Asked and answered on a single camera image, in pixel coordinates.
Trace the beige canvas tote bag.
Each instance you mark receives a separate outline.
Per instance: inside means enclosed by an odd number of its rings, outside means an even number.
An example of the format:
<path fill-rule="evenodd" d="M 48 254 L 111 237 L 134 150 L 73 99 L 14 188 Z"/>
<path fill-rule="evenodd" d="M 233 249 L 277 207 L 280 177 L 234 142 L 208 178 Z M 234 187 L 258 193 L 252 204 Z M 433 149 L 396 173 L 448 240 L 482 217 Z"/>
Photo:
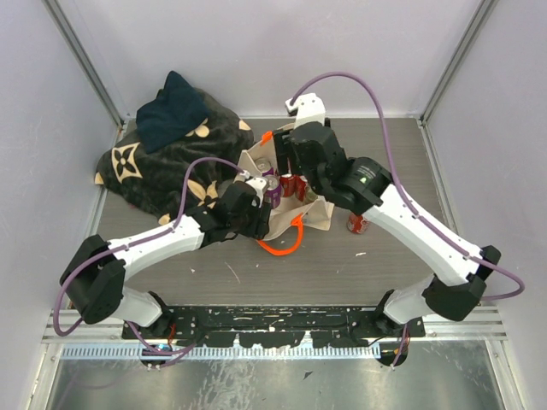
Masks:
<path fill-rule="evenodd" d="M 291 130 L 292 126 L 283 126 L 277 130 Z M 275 175 L 279 179 L 279 171 L 274 151 L 273 132 L 269 131 L 262 135 L 259 142 L 255 143 L 250 149 L 245 149 L 240 154 L 238 166 L 244 171 L 248 171 L 252 176 L 262 177 L 255 166 L 255 159 L 267 158 L 273 165 Z M 268 253 L 274 256 L 285 256 L 295 252 L 301 245 L 305 228 L 314 228 L 321 231 L 327 231 L 331 226 L 331 218 L 334 205 L 326 201 L 322 196 L 311 203 L 300 202 L 293 196 L 281 197 L 280 205 L 271 210 L 269 217 L 269 233 L 258 242 L 258 244 Z M 295 227 L 297 229 L 296 242 L 289 248 L 276 249 L 270 242 L 280 237 L 288 229 Z"/>

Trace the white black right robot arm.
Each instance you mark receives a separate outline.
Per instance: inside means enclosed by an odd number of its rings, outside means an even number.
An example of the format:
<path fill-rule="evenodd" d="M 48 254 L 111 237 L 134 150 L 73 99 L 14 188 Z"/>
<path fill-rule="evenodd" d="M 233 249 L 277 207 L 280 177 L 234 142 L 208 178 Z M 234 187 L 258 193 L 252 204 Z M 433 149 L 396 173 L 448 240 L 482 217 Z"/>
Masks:
<path fill-rule="evenodd" d="M 437 314 L 462 321 L 479 304 L 501 253 L 460 238 L 414 200 L 402 198 L 391 173 L 368 157 L 348 157 L 329 126 L 309 122 L 272 136 L 282 173 L 302 176 L 312 191 L 389 232 L 431 269 L 432 274 L 402 290 L 389 290 L 374 312 L 384 336 L 395 336 L 409 321 Z"/>

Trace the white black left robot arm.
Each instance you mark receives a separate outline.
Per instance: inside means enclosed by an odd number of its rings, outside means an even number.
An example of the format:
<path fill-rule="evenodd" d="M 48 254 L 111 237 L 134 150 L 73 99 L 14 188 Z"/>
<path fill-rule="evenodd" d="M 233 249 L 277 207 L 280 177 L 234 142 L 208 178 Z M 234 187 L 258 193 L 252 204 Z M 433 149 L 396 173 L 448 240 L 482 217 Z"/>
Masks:
<path fill-rule="evenodd" d="M 127 280 L 170 257 L 237 235 L 264 238 L 271 211 L 264 199 L 267 186 L 263 177 L 236 181 L 212 207 L 193 208 L 179 221 L 111 241 L 88 237 L 61 276 L 61 287 L 88 325 L 117 318 L 140 325 L 152 338 L 164 337 L 171 328 L 166 306 L 149 292 L 128 288 Z"/>

